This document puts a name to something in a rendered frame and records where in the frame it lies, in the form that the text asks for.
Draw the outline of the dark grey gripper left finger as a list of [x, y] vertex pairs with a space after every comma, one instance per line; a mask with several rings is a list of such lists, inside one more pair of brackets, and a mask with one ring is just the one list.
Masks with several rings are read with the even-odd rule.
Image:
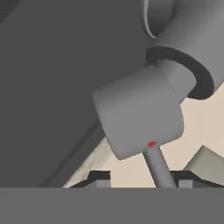
[[72, 188], [110, 188], [110, 171], [91, 171], [87, 178], [72, 185]]

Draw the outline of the grey tap lever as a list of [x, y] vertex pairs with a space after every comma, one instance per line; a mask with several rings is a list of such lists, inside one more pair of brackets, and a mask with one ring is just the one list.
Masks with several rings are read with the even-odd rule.
[[157, 188], [176, 187], [164, 155], [155, 142], [148, 143], [148, 149], [143, 153], [143, 156]]

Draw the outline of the grey metal tap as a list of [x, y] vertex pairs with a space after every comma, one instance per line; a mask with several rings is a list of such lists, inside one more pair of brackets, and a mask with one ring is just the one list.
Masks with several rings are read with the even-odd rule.
[[146, 66], [93, 92], [101, 126], [122, 160], [182, 136], [180, 102], [224, 82], [224, 0], [180, 0], [146, 51]]

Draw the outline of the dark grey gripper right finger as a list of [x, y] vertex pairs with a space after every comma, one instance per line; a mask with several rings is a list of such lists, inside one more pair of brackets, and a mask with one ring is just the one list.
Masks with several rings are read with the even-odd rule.
[[178, 188], [224, 188], [224, 185], [200, 178], [192, 171], [171, 171], [171, 175]]

